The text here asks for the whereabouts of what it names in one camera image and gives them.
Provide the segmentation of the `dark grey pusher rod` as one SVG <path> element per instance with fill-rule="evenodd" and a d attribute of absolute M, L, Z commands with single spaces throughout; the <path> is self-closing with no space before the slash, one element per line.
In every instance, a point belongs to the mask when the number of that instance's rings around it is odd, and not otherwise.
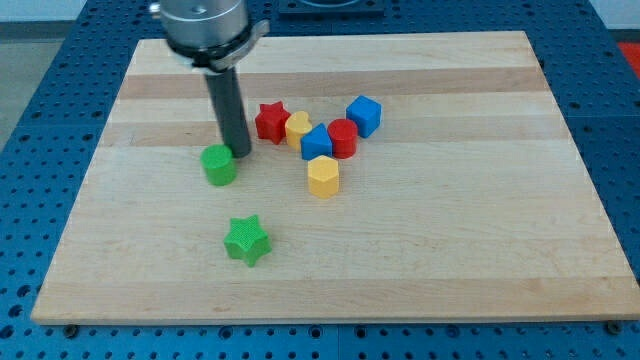
<path fill-rule="evenodd" d="M 230 68 L 205 79 L 223 143 L 234 158 L 246 157 L 252 143 L 236 70 Z"/>

